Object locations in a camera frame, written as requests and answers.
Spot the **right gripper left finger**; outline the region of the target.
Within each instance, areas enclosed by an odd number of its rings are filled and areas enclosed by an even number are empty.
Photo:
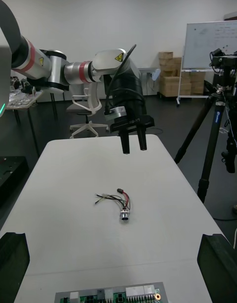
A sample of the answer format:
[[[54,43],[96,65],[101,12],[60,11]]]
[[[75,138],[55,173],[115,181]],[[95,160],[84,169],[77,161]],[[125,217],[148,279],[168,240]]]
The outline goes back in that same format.
[[[26,235],[5,233],[0,238],[0,302],[15,301],[29,263]]]

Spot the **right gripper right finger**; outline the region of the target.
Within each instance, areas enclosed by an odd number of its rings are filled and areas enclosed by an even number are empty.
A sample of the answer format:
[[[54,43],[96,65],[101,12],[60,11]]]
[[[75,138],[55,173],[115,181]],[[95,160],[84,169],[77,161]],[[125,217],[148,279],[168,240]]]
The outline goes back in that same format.
[[[213,303],[237,303],[237,252],[221,234],[201,238],[197,263]]]

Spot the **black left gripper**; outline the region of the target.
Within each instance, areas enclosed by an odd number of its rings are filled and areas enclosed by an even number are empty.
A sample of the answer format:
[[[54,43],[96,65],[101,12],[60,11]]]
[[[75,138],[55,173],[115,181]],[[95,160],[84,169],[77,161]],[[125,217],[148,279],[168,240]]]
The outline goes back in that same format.
[[[146,129],[154,127],[155,121],[150,115],[138,115],[129,117],[128,115],[116,115],[110,125],[110,132],[117,133],[121,140],[122,151],[130,154],[129,134],[137,132],[141,151],[147,150]]]

